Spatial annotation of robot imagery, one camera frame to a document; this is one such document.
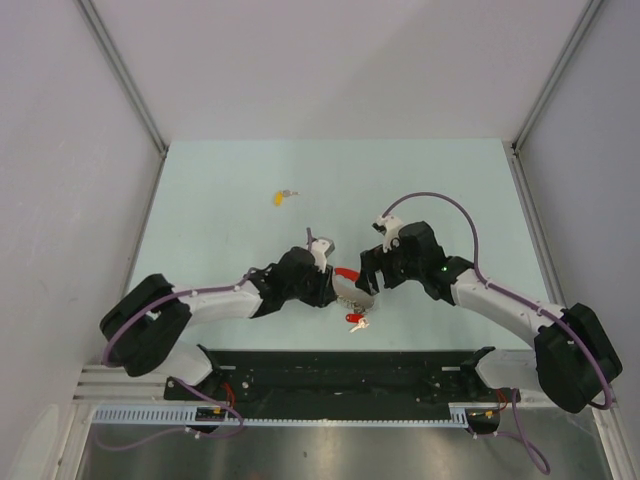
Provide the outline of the red handled metal key holder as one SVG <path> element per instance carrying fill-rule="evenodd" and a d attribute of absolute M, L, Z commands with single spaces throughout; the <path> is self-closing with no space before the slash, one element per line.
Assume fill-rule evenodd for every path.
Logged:
<path fill-rule="evenodd" d="M 346 301 L 352 309 L 371 310 L 375 305 L 373 296 L 356 287 L 359 272 L 346 267 L 336 267 L 333 273 L 333 288 L 336 295 Z"/>

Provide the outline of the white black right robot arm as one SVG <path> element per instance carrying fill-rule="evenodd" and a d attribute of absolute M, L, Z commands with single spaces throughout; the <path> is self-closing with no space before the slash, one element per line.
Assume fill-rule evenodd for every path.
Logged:
<path fill-rule="evenodd" d="M 433 300 L 479 314 L 529 346 L 477 352 L 473 369 L 461 376 L 469 399 L 484 401 L 498 388 L 511 388 L 539 392 L 569 413 L 593 405 L 598 396 L 604 408 L 611 405 L 610 384 L 623 366 L 591 308 L 536 301 L 481 279 L 471 261 L 445 254 L 424 221 L 406 224 L 386 216 L 373 227 L 383 241 L 361 253 L 358 289 L 376 295 L 417 282 Z"/>

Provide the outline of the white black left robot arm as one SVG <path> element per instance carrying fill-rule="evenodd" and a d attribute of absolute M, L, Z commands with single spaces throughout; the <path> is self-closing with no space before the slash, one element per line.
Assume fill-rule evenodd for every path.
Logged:
<path fill-rule="evenodd" d="M 132 378 L 151 373 L 185 383 L 197 398 L 214 397 L 221 376 L 205 349 L 180 339 L 189 328 L 271 315 L 289 301 L 324 308 L 337 298 L 322 242 L 293 247 L 263 269 L 226 286 L 183 288 L 161 274 L 141 281 L 100 321 L 107 341 L 102 364 Z"/>

